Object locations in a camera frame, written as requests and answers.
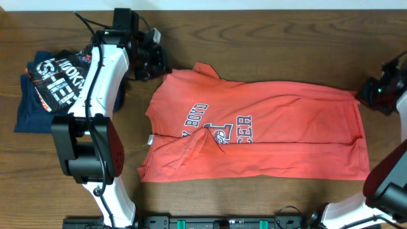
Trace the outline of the orange printed t-shirt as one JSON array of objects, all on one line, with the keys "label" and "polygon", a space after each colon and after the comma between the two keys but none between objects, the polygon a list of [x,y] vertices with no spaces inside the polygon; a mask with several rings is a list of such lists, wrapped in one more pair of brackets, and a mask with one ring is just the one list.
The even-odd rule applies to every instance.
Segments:
[{"label": "orange printed t-shirt", "polygon": [[146,111],[143,182],[274,176],[362,181],[369,168],[353,92],[292,81],[246,83],[197,63],[165,75]]}]

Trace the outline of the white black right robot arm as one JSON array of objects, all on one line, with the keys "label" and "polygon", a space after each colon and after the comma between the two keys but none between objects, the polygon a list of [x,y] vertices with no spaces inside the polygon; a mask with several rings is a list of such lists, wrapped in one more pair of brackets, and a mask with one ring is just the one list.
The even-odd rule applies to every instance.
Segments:
[{"label": "white black right robot arm", "polygon": [[304,228],[406,226],[406,52],[382,64],[380,79],[368,78],[356,98],[385,115],[398,113],[401,143],[368,174],[361,193],[316,210]]}]

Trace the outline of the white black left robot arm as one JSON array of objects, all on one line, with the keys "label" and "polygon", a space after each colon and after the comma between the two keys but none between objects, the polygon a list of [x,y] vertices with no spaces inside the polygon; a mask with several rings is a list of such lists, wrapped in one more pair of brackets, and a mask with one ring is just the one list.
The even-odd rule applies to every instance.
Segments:
[{"label": "white black left robot arm", "polygon": [[140,31],[141,19],[130,8],[115,8],[112,25],[92,32],[83,89],[68,114],[52,121],[62,172],[83,185],[102,211],[99,218],[66,218],[63,228],[142,228],[121,178],[125,151],[112,122],[114,103],[127,73],[148,81],[172,70],[160,32]]}]

